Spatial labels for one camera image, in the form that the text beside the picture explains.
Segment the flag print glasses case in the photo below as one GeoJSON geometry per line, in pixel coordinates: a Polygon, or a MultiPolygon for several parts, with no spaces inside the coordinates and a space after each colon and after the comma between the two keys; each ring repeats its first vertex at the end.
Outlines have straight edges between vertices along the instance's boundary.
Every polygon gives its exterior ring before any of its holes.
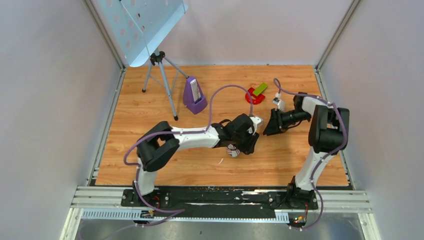
{"type": "Polygon", "coordinates": [[[233,145],[233,144],[229,144],[226,147],[226,152],[232,158],[238,157],[240,155],[240,153],[241,153],[240,150],[235,145],[233,145]]]}

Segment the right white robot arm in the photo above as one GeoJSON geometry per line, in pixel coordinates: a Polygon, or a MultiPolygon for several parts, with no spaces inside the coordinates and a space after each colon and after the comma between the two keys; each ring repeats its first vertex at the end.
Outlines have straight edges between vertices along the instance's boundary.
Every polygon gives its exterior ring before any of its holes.
{"type": "Polygon", "coordinates": [[[301,170],[287,185],[282,203],[298,209],[315,199],[316,183],[325,166],[348,143],[350,111],[335,107],[319,96],[299,92],[294,95],[294,109],[284,111],[282,100],[275,97],[278,105],[270,112],[270,119],[263,135],[283,134],[303,121],[310,122],[308,132],[309,153],[301,170]]]}

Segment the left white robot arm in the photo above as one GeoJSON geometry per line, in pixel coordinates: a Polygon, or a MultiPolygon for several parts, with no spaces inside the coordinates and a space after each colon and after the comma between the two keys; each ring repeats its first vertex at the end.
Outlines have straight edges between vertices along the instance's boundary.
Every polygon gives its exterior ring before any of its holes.
{"type": "Polygon", "coordinates": [[[226,148],[235,158],[240,153],[252,154],[259,138],[259,116],[240,114],[234,120],[225,119],[208,127],[178,128],[161,121],[140,138],[136,155],[140,170],[136,175],[134,200],[140,206],[149,206],[158,170],[163,168],[177,151],[194,148],[226,148]]]}

